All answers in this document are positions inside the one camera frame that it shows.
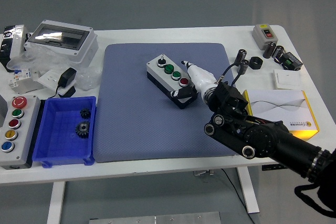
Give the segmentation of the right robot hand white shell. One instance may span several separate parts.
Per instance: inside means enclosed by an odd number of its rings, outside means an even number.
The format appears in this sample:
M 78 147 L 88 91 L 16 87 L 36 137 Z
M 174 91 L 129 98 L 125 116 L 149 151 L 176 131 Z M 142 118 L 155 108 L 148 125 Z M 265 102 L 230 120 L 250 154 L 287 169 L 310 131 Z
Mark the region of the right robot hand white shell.
M 218 86 L 216 78 L 212 73 L 189 61 L 181 61 L 181 63 L 187 67 L 187 74 L 190 77 L 193 86 L 171 91 L 170 96 L 176 99 L 184 99 L 199 93 L 204 103 L 208 104 L 209 98 Z

